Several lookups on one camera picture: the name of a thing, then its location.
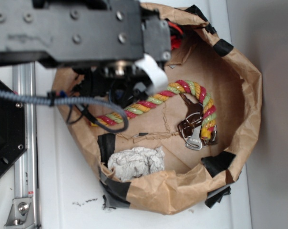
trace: crumpled paper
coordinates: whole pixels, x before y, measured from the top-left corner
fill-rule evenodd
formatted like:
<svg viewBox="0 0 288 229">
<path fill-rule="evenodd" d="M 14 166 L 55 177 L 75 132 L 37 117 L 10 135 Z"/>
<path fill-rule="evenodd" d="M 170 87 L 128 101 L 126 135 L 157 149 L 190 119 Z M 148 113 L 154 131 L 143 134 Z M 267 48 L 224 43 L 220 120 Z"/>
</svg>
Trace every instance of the crumpled paper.
<svg viewBox="0 0 288 229">
<path fill-rule="evenodd" d="M 108 160 L 108 168 L 114 169 L 115 175 L 125 182 L 164 170 L 164 156 L 162 147 L 135 147 L 112 154 Z"/>
</svg>

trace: red yellow green rope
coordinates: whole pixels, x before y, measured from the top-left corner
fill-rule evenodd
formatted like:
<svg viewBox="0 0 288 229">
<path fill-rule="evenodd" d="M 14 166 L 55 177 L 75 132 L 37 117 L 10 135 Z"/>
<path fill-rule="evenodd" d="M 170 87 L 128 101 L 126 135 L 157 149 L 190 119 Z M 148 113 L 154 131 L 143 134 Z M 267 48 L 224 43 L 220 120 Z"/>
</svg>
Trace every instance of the red yellow green rope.
<svg viewBox="0 0 288 229">
<path fill-rule="evenodd" d="M 148 97 L 146 101 L 139 101 L 128 106 L 125 108 L 125 113 L 129 119 L 135 118 L 148 112 L 151 108 L 156 108 L 157 105 L 162 104 L 170 97 L 179 93 L 190 93 L 203 105 L 203 121 L 200 137 L 204 140 L 209 140 L 216 125 L 216 108 L 211 94 L 207 93 L 206 89 L 196 82 L 178 80 L 175 83 L 170 83 L 165 91 Z M 115 112 L 98 116 L 97 120 L 103 125 L 115 125 L 123 122 L 121 116 Z"/>
</svg>

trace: paper bag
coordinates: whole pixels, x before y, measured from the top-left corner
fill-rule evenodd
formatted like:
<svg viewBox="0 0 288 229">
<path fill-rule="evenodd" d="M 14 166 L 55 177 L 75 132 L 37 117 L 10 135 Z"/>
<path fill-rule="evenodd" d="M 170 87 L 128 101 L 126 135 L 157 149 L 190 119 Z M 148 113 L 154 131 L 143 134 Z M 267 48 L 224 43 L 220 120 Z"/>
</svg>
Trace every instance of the paper bag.
<svg viewBox="0 0 288 229">
<path fill-rule="evenodd" d="M 184 26 L 186 37 L 181 47 L 172 51 L 165 72 L 169 82 L 190 80 L 209 91 L 217 109 L 218 144 L 200 151 L 185 147 L 177 130 L 177 124 L 187 112 L 180 96 L 130 119 L 128 130 L 117 135 L 104 135 L 104 130 L 89 126 L 85 118 L 68 128 L 100 179 L 108 206 L 175 214 L 217 193 L 222 195 L 229 184 L 238 180 L 258 138 L 262 78 L 243 54 L 218 37 L 197 7 L 180 10 L 158 4 L 142 6 L 159 9 L 162 19 Z M 77 77 L 73 70 L 60 69 L 53 89 L 69 90 L 80 80 L 82 77 Z M 196 102 L 193 96 L 188 98 Z M 62 106 L 59 110 L 66 118 L 69 108 Z M 94 106 L 90 111 L 94 115 L 109 113 Z M 78 115 L 76 111 L 72 113 L 74 118 Z M 101 156 L 99 143 L 102 145 L 105 139 L 101 136 L 109 137 L 104 145 L 114 153 L 136 146 L 151 149 L 162 146 L 165 171 L 121 182 L 102 162 L 105 155 L 102 152 Z"/>
</svg>

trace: black metal bracket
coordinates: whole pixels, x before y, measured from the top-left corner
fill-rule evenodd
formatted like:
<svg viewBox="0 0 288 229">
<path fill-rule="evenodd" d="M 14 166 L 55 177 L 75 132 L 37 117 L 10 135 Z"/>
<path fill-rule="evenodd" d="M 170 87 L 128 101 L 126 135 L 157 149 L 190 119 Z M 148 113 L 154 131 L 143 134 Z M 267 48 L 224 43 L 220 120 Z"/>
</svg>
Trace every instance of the black metal bracket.
<svg viewBox="0 0 288 229">
<path fill-rule="evenodd" d="M 1 81 L 0 90 L 13 93 Z M 0 99 L 0 178 L 25 150 L 24 104 Z"/>
</svg>

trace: rope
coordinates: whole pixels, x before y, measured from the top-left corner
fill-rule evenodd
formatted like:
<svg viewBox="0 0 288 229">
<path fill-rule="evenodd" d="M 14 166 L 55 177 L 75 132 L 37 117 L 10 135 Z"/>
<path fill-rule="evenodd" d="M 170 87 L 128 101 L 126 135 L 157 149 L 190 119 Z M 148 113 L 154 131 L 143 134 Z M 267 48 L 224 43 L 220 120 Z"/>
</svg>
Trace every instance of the rope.
<svg viewBox="0 0 288 229">
<path fill-rule="evenodd" d="M 203 121 L 201 124 L 200 137 L 204 140 L 211 139 L 211 133 L 216 125 L 216 107 L 211 98 L 211 94 L 206 92 L 206 89 L 196 82 L 189 80 L 178 80 L 175 83 L 170 83 L 165 91 L 148 97 L 146 101 L 139 101 L 131 106 L 125 108 L 125 113 L 130 118 L 135 118 L 150 111 L 151 108 L 156 108 L 170 97 L 179 93 L 189 93 L 196 97 L 196 99 L 203 105 Z M 101 115 L 97 120 L 103 125 L 116 125 L 123 120 L 121 116 L 114 112 L 111 114 Z"/>
</svg>

